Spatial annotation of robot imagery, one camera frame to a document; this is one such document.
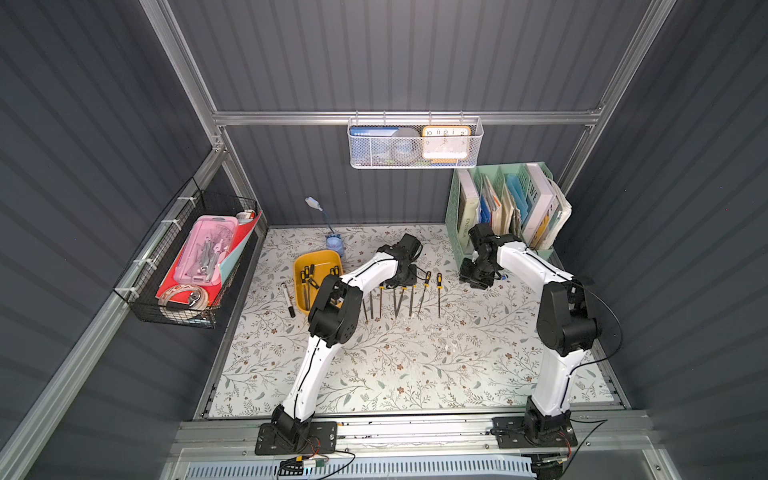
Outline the yellow storage box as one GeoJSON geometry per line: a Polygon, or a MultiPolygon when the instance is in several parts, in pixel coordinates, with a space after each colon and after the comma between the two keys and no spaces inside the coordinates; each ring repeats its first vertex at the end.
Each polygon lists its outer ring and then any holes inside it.
{"type": "Polygon", "coordinates": [[[329,249],[305,253],[296,258],[293,273],[298,310],[308,315],[324,278],[342,273],[341,257],[329,249]]]}

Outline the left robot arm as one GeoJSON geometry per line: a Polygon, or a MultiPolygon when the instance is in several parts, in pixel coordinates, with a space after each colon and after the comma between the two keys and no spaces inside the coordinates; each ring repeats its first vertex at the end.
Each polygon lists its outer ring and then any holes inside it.
{"type": "Polygon", "coordinates": [[[364,297],[381,285],[414,286],[422,249],[421,241],[406,233],[351,272],[323,279],[309,310],[308,344],[297,378],[271,416],[270,425],[283,440],[296,448],[308,442],[320,387],[332,360],[357,329],[364,297]]]}

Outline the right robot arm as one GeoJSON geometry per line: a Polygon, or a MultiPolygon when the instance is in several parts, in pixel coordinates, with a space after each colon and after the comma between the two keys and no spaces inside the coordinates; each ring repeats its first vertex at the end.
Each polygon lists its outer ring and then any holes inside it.
{"type": "Polygon", "coordinates": [[[488,289],[507,271],[540,296],[536,332],[546,347],[533,394],[528,397],[523,432],[541,444],[570,426],[570,394],[574,373],[602,331],[584,284],[550,264],[514,235],[496,235],[487,223],[469,230],[477,253],[466,258],[459,279],[476,289],[488,289]]]}

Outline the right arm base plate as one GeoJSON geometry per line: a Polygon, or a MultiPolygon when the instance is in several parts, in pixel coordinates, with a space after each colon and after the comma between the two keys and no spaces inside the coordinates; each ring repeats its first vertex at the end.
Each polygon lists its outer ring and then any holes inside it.
{"type": "Polygon", "coordinates": [[[570,418],[555,417],[495,417],[489,431],[501,449],[576,447],[576,437],[570,418]]]}

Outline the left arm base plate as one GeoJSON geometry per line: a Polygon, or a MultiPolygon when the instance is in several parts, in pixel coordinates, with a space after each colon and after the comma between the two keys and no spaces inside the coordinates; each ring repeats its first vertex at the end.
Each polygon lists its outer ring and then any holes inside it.
{"type": "Polygon", "coordinates": [[[330,454],[336,448],[337,430],[335,422],[311,421],[307,426],[300,427],[298,432],[282,433],[273,423],[264,423],[258,430],[254,454],[330,454]]]}

